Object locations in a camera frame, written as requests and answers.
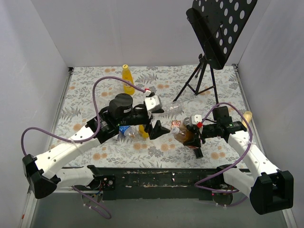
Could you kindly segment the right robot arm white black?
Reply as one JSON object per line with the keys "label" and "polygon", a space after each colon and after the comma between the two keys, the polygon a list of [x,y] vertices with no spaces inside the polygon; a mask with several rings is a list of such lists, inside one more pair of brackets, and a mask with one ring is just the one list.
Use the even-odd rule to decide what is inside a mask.
{"label": "right robot arm white black", "polygon": [[215,184],[225,189],[235,188],[249,198],[255,212],[260,215],[290,209],[294,203],[294,178],[289,171],[281,171],[253,143],[252,130],[247,120],[234,122],[228,112],[228,103],[215,105],[209,113],[214,123],[204,125],[206,118],[200,114],[184,119],[186,129],[194,133],[185,146],[200,146],[208,138],[221,137],[238,154],[231,165],[217,167],[217,173],[203,178],[194,185],[208,189],[203,183],[215,178]]}

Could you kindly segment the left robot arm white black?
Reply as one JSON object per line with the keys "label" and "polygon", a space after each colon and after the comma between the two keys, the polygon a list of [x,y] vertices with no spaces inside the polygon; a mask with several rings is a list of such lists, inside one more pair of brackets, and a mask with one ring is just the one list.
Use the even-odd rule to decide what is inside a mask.
{"label": "left robot arm white black", "polygon": [[133,98],[121,93],[77,133],[63,139],[60,145],[36,156],[26,154],[22,159],[23,170],[35,198],[45,198],[57,188],[73,185],[98,189],[101,178],[88,167],[66,171],[65,165],[118,135],[121,126],[143,125],[150,140],[169,133],[170,130],[163,127],[160,121],[152,124],[153,114],[163,112],[161,100],[155,94],[145,97],[143,104],[134,106]]}

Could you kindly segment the brown tea bottle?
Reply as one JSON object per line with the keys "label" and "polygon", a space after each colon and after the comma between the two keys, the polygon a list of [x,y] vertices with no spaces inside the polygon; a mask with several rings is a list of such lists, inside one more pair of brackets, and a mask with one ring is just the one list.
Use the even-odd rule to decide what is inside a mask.
{"label": "brown tea bottle", "polygon": [[188,131],[186,128],[182,127],[179,128],[180,132],[176,135],[173,134],[174,138],[180,142],[180,143],[184,143],[185,141],[192,139],[194,134],[191,131]]}

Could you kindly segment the white tea bottle cap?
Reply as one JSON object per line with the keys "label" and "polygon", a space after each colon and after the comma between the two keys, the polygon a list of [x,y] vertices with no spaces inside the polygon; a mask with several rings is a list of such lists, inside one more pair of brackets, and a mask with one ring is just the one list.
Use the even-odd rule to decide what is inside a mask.
{"label": "white tea bottle cap", "polygon": [[172,132],[174,135],[176,135],[176,134],[178,134],[178,133],[180,132],[180,129],[179,129],[179,127],[173,127],[173,128],[171,129],[171,132]]}

